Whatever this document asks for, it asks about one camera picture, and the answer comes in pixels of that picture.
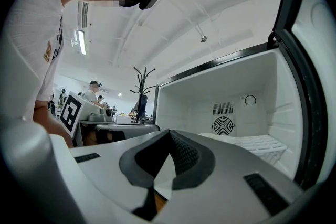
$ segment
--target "person in cap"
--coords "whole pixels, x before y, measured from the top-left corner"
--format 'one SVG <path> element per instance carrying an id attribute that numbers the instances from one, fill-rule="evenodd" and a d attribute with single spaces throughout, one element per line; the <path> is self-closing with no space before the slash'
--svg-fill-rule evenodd
<path id="1" fill-rule="evenodd" d="M 73 147 L 71 137 L 55 119 L 49 117 L 48 101 L 53 88 L 60 55 L 64 53 L 62 13 L 72 0 L 16 0 L 12 5 L 1 38 L 17 50 L 26 64 L 38 77 L 30 99 L 23 105 L 22 116 L 41 124 L 48 133 L 64 138 L 68 147 Z M 147 0 L 82 0 L 86 2 L 113 3 L 130 7 Z M 89 92 L 87 98 L 94 98 Z"/>
<path id="2" fill-rule="evenodd" d="M 103 101 L 103 96 L 102 95 L 100 95 L 100 96 L 98 96 L 98 102 L 101 104 L 101 102 Z"/>
<path id="3" fill-rule="evenodd" d="M 131 112 L 128 113 L 128 116 L 136 116 L 136 112 L 134 111 L 133 108 L 132 108 Z"/>
<path id="4" fill-rule="evenodd" d="M 83 98 L 103 108 L 104 105 L 98 102 L 98 98 L 96 96 L 96 92 L 99 92 L 99 87 L 100 84 L 96 80 L 92 80 L 90 82 L 90 88 L 84 93 Z"/>
<path id="5" fill-rule="evenodd" d="M 111 111 L 112 111 L 112 116 L 114 116 L 115 113 L 117 112 L 117 109 L 116 109 L 115 107 L 116 107 L 116 106 L 114 105 L 113 108 L 111 109 Z"/>

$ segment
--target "black coat rack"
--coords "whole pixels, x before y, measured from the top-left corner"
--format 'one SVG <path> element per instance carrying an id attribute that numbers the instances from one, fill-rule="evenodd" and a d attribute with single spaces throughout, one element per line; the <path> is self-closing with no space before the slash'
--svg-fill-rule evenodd
<path id="1" fill-rule="evenodd" d="M 143 75 L 141 74 L 141 72 L 138 69 L 136 69 L 135 67 L 133 67 L 133 68 L 140 74 L 140 75 L 139 74 L 137 75 L 138 81 L 139 81 L 139 86 L 135 85 L 135 87 L 137 87 L 139 89 L 138 92 L 130 90 L 133 93 L 138 93 L 139 94 L 138 110 L 137 110 L 137 117 L 136 117 L 136 120 L 137 120 L 136 123 L 138 123 L 139 122 L 139 110 L 140 110 L 140 107 L 141 107 L 141 97 L 143 95 L 145 95 L 146 93 L 150 92 L 150 91 L 146 92 L 146 90 L 155 87 L 155 86 L 151 86 L 151 87 L 145 88 L 145 81 L 146 81 L 146 78 L 148 77 L 148 75 L 150 73 L 152 73 L 155 70 L 155 68 L 152 71 L 150 71 L 149 73 L 147 73 L 147 67 L 145 67 L 145 71 L 144 71 Z"/>

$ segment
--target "person standing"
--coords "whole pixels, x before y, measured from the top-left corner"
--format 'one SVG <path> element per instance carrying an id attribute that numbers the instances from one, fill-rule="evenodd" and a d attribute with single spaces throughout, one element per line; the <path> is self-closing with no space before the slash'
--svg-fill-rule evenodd
<path id="1" fill-rule="evenodd" d="M 66 98 L 67 98 L 67 96 L 65 94 L 65 89 L 62 89 L 62 93 L 59 96 L 58 102 L 57 102 L 59 108 L 61 108 L 61 109 L 63 108 L 63 105 L 65 103 Z"/>
<path id="2" fill-rule="evenodd" d="M 64 138 L 73 147 L 66 130 L 49 116 L 48 101 L 60 55 L 63 53 L 62 12 L 71 0 L 16 0 L 11 7 L 1 39 L 15 48 L 38 77 L 22 115 L 26 120 L 41 124 L 48 133 Z M 125 0 L 82 0 L 93 2 L 126 2 Z"/>
<path id="3" fill-rule="evenodd" d="M 115 108 L 116 106 L 114 105 L 113 106 L 113 109 L 111 109 L 111 111 L 112 111 L 112 116 L 114 116 L 115 114 L 116 114 L 116 112 L 117 112 L 117 109 Z"/>

